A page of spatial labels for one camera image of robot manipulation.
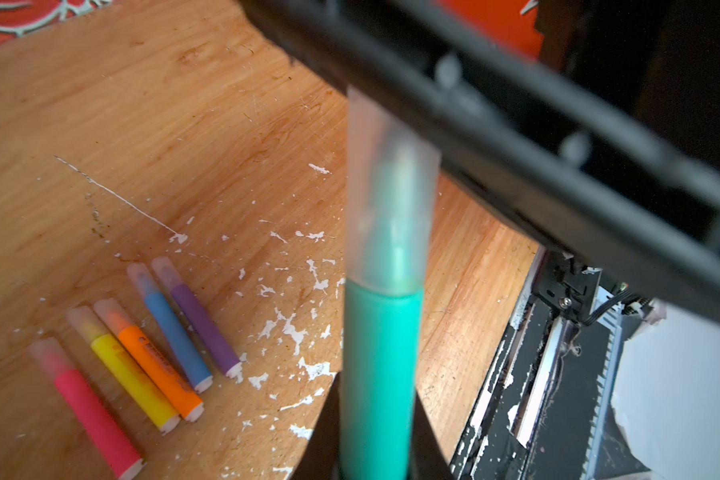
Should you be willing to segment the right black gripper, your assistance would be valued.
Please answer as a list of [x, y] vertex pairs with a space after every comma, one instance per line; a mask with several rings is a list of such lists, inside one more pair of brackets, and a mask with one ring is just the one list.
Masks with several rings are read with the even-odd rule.
[[535, 1], [530, 55], [478, 28], [488, 2], [242, 9], [521, 232], [720, 323], [720, 1]]

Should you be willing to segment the clear pen cap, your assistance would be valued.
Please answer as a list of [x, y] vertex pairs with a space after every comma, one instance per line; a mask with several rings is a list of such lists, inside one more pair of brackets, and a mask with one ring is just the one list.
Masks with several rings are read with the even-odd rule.
[[347, 277], [412, 295], [425, 283], [441, 152], [359, 89], [348, 105]]

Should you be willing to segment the green marker pen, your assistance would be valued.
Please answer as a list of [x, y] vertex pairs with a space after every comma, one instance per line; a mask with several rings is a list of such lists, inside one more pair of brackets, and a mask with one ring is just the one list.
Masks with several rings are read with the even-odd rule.
[[340, 469], [345, 479], [408, 471], [424, 287], [385, 296], [348, 279], [341, 375]]

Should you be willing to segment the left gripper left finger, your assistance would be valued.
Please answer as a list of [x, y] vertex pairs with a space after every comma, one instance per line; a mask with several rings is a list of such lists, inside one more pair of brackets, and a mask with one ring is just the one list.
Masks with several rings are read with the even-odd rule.
[[340, 384], [337, 373], [328, 391], [312, 436], [291, 480], [339, 480]]

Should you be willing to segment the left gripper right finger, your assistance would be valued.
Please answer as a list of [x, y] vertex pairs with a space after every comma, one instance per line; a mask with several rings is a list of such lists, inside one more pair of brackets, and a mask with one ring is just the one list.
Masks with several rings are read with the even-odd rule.
[[435, 432], [419, 395], [415, 396], [409, 455], [412, 480], [452, 480], [449, 463], [443, 456]]

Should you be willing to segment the yellow marker pen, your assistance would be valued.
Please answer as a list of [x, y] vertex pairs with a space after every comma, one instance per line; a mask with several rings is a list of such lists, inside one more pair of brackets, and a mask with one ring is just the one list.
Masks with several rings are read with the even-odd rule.
[[93, 310], [76, 307], [65, 317], [159, 432], [165, 435], [173, 431], [180, 423], [178, 411]]

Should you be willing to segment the pink marker pen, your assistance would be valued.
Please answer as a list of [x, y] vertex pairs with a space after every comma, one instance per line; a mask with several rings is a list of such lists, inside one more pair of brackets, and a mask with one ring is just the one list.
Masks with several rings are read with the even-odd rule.
[[61, 344], [52, 337], [29, 346], [117, 479], [134, 479], [144, 460]]

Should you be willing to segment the purple marker pen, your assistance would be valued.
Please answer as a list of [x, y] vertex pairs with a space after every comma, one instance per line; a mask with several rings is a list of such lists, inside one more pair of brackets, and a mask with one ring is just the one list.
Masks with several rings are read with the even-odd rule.
[[181, 277], [172, 261], [166, 256], [158, 257], [151, 261], [151, 267], [187, 317], [217, 368], [226, 377], [241, 380], [241, 359], [213, 322], [195, 293]]

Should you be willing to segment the orange marker pen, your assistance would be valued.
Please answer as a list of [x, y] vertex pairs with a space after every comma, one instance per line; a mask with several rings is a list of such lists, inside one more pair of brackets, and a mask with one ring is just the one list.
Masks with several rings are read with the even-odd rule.
[[205, 411], [203, 401], [121, 305], [113, 298], [103, 299], [94, 303], [93, 310], [180, 416], [197, 421]]

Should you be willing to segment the blue marker pen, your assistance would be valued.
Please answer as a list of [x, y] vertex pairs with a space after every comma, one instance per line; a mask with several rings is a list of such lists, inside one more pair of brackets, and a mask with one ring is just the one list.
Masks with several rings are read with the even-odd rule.
[[131, 263], [126, 273], [165, 336], [188, 382], [196, 393], [213, 384], [213, 376], [184, 326], [144, 263]]

